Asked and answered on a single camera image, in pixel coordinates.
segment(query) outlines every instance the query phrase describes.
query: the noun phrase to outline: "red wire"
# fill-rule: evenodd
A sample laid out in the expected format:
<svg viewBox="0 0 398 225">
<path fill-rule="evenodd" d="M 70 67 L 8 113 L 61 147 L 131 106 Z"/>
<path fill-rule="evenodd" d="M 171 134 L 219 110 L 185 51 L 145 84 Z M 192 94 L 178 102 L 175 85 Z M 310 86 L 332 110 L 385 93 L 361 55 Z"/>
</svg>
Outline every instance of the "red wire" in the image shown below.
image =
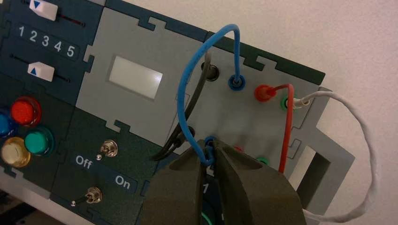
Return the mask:
<svg viewBox="0 0 398 225">
<path fill-rule="evenodd" d="M 291 124 L 292 124 L 292 120 L 293 120 L 294 87 L 291 84 L 283 84 L 283 85 L 277 86 L 271 90 L 271 91 L 277 91 L 277 90 L 280 90 L 283 88 L 288 89 L 288 96 L 287 96 L 287 114 L 286 114 L 285 134 L 283 137 L 281 160 L 279 162 L 279 170 L 278 170 L 281 173 L 283 173 L 285 171 L 287 151 L 289 149 Z"/>
</svg>

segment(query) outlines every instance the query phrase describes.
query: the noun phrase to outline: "blue wire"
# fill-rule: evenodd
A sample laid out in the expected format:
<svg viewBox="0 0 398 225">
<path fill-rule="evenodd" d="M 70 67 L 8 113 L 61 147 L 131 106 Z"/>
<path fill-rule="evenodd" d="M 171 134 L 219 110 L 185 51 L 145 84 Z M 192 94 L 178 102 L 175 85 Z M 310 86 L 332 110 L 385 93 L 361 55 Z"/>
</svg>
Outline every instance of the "blue wire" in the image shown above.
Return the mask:
<svg viewBox="0 0 398 225">
<path fill-rule="evenodd" d="M 239 70 L 239 48 L 240 48 L 240 33 L 239 27 L 235 24 L 229 24 L 225 27 L 221 28 L 217 33 L 213 34 L 207 41 L 203 43 L 203 45 L 198 49 L 198 51 L 193 55 L 192 59 L 189 61 L 183 75 L 181 76 L 180 84 L 178 85 L 177 92 L 177 115 L 178 120 L 180 122 L 180 127 L 182 132 L 184 133 L 186 139 L 191 144 L 196 154 L 198 155 L 201 163 L 205 166 L 209 166 L 214 163 L 213 154 L 209 154 L 210 159 L 207 160 L 205 154 L 203 153 L 202 148 L 196 143 L 195 138 L 193 138 L 191 132 L 188 129 L 188 124 L 185 117 L 184 112 L 184 99 L 185 99 L 185 90 L 188 83 L 188 79 L 195 68 L 196 64 L 199 62 L 200 58 L 223 36 L 225 36 L 228 32 L 234 31 L 235 42 L 234 42 L 234 63 L 235 63 L 235 80 L 239 81 L 240 79 L 240 70 Z"/>
</svg>

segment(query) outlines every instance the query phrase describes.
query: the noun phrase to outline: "red button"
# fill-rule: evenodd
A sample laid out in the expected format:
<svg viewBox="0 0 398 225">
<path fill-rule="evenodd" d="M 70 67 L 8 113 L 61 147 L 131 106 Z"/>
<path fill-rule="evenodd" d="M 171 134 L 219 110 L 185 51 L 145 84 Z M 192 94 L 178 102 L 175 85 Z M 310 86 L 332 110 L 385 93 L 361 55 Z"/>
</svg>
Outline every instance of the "red button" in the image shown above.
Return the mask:
<svg viewBox="0 0 398 225">
<path fill-rule="evenodd" d="M 11 117 L 21 125 L 33 127 L 41 119 L 40 104 L 32 97 L 19 97 L 11 106 Z"/>
<path fill-rule="evenodd" d="M 234 146 L 234 148 L 235 148 L 236 151 L 243 152 L 243 150 L 240 147 L 238 147 L 238 146 Z"/>
<path fill-rule="evenodd" d="M 260 102 L 266 102 L 271 98 L 275 97 L 276 91 L 274 88 L 265 84 L 262 84 L 254 90 L 254 96 Z"/>
</svg>

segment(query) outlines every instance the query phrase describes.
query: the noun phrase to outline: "blue arrow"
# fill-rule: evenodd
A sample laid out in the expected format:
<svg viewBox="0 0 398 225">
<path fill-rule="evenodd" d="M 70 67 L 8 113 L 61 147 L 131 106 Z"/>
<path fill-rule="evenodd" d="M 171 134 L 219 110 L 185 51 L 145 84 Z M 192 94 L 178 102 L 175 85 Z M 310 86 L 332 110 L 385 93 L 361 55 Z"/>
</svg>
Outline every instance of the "blue arrow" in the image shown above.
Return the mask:
<svg viewBox="0 0 398 225">
<path fill-rule="evenodd" d="M 35 8 L 37 8 L 37 6 L 40 5 L 40 2 L 38 2 L 38 1 L 34 1 L 34 3 L 35 3 Z"/>
<path fill-rule="evenodd" d="M 33 70 L 31 71 L 31 74 L 37 76 L 37 75 L 36 75 L 36 69 L 35 69 L 35 68 L 33 68 Z"/>
</svg>

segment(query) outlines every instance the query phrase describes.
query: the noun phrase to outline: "red jack socket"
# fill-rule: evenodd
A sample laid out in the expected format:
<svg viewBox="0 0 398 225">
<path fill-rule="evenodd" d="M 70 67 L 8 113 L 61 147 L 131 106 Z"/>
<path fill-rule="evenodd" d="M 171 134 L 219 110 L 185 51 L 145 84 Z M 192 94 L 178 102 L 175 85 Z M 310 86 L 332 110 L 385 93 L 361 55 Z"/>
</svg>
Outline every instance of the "red jack socket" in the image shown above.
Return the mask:
<svg viewBox="0 0 398 225">
<path fill-rule="evenodd" d="M 268 86 L 266 84 L 262 84 L 254 90 L 254 96 L 259 102 L 266 102 L 271 98 L 275 97 L 276 90 L 274 87 Z"/>
</svg>

